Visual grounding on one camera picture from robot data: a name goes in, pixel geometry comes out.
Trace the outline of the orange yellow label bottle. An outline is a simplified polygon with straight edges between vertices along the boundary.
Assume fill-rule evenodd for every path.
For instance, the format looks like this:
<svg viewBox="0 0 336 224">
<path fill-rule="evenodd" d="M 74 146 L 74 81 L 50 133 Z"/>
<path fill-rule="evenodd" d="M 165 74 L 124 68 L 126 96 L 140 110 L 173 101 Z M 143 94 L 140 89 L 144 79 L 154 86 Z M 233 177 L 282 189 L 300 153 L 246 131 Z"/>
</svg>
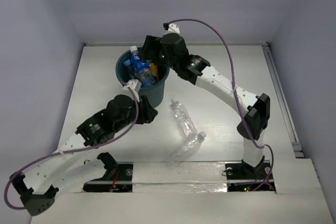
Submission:
<svg viewBox="0 0 336 224">
<path fill-rule="evenodd" d="M 150 70 L 151 70 L 152 74 L 153 74 L 153 75 L 155 76 L 155 78 L 156 78 L 156 81 L 159 82 L 159 80 L 160 80 L 160 76 L 159 76 L 159 70 L 158 70 L 158 67 L 157 67 L 155 64 L 153 64 L 153 63 L 150 63 L 149 66 L 150 66 Z"/>
</svg>

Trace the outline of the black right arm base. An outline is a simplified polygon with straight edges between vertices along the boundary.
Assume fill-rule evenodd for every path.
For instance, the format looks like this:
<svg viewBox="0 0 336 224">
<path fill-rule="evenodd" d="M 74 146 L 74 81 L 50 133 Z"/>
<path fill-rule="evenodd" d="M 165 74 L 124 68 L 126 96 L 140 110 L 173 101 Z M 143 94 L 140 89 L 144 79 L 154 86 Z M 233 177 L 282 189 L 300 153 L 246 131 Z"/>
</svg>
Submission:
<svg viewBox="0 0 336 224">
<path fill-rule="evenodd" d="M 243 162 L 226 163 L 222 176 L 227 179 L 229 192 L 276 191 L 273 175 L 270 174 L 270 162 L 264 161 L 256 168 L 248 168 Z"/>
</svg>

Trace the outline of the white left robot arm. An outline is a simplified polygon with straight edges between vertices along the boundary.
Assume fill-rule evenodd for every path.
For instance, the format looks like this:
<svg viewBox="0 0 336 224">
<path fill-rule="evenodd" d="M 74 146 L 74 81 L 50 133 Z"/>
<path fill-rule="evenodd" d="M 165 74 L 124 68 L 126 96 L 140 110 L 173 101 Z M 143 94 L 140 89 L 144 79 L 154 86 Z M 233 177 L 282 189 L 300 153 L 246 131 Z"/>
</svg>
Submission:
<svg viewBox="0 0 336 224">
<path fill-rule="evenodd" d="M 115 179 L 119 165 L 99 148 L 122 138 L 117 133 L 134 125 L 149 124 L 157 116 L 144 95 L 133 98 L 119 94 L 106 108 L 81 123 L 75 133 L 52 154 L 41 157 L 15 172 L 8 186 L 19 194 L 22 206 L 31 216 L 42 214 L 70 187 L 98 178 Z"/>
</svg>

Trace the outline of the blue label white cap bottle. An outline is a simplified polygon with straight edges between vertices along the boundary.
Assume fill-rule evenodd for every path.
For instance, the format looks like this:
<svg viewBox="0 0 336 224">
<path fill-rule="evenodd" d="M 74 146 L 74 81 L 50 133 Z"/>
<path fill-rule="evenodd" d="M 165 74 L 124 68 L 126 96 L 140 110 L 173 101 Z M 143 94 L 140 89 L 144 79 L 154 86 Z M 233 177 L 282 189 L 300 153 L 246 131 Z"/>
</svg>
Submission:
<svg viewBox="0 0 336 224">
<path fill-rule="evenodd" d="M 137 46 L 130 47 L 131 63 L 135 69 L 135 73 L 144 87 L 150 87 L 156 84 L 156 77 L 151 72 L 150 66 L 147 62 L 143 62 L 139 57 Z"/>
</svg>

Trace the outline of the clear bottle sideways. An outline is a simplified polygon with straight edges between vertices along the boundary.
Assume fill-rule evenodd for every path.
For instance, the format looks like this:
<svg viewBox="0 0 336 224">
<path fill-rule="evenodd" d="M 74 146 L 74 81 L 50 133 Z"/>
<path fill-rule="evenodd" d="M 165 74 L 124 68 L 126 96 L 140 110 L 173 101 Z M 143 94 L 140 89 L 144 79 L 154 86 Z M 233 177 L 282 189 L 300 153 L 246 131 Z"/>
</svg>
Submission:
<svg viewBox="0 0 336 224">
<path fill-rule="evenodd" d="M 187 138 L 170 154 L 169 163 L 180 163 L 195 155 L 207 137 L 206 133 L 190 133 Z"/>
</svg>

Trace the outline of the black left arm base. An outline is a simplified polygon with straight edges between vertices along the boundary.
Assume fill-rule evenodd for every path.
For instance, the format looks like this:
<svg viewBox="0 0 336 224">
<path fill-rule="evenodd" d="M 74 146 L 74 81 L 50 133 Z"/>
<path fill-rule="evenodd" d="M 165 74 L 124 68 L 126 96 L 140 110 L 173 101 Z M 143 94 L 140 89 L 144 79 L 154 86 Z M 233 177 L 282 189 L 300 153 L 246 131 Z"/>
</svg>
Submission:
<svg viewBox="0 0 336 224">
<path fill-rule="evenodd" d="M 133 191 L 133 163 L 121 163 L 115 174 L 91 180 L 83 185 L 87 193 L 131 193 Z"/>
</svg>

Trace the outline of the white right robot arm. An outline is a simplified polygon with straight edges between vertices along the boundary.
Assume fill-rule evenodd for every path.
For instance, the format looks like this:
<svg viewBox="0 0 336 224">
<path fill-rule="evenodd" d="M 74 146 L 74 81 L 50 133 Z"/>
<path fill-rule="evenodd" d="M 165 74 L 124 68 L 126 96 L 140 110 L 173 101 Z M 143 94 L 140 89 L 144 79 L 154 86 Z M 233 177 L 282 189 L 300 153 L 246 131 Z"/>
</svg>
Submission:
<svg viewBox="0 0 336 224">
<path fill-rule="evenodd" d="M 147 35 L 140 57 L 171 68 L 181 79 L 210 92 L 234 109 L 241 117 L 237 131 L 244 139 L 241 171 L 248 178 L 260 173 L 265 160 L 261 148 L 263 132 L 270 118 L 268 95 L 256 95 L 235 85 L 209 61 L 189 53 L 183 37 L 175 33 L 163 37 Z"/>
</svg>

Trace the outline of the clear crushed bottle white cap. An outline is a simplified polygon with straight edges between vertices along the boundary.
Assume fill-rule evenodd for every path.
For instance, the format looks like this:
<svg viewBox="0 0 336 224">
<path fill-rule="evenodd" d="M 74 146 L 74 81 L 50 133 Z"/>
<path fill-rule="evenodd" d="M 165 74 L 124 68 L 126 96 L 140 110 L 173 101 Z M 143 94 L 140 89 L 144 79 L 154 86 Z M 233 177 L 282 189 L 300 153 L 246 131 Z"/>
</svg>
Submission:
<svg viewBox="0 0 336 224">
<path fill-rule="evenodd" d="M 189 135 L 197 135 L 197 129 L 195 128 L 186 107 L 178 100 L 172 100 L 171 109 L 181 137 L 186 140 Z"/>
</svg>

